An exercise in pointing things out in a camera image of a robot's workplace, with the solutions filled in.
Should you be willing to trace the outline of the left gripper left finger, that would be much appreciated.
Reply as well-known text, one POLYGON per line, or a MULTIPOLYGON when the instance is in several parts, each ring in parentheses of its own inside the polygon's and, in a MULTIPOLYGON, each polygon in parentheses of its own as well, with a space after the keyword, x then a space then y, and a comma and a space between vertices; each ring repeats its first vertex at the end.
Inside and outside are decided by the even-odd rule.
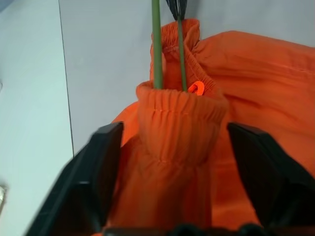
POLYGON ((90 236, 102 232, 112 205, 124 124, 100 127, 63 168, 28 236, 90 236))

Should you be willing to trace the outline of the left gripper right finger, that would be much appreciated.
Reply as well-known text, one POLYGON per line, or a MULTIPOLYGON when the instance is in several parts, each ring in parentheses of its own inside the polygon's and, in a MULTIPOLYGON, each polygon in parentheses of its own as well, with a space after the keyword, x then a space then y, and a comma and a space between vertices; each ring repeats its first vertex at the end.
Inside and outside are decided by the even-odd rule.
POLYGON ((238 172, 264 229, 271 236, 315 234, 315 179, 267 132, 229 123, 238 172))

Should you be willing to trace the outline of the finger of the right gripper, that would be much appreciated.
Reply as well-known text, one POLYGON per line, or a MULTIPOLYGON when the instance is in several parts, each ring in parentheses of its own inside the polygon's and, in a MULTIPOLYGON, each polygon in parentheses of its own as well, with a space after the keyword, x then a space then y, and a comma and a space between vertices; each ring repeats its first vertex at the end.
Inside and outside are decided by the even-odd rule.
POLYGON ((166 3, 171 11, 171 14, 174 20, 178 20, 179 10, 178 10, 178 2, 177 0, 166 0, 166 3))
POLYGON ((184 19, 187 9, 187 0, 177 0, 177 11, 178 11, 178 18, 184 19))

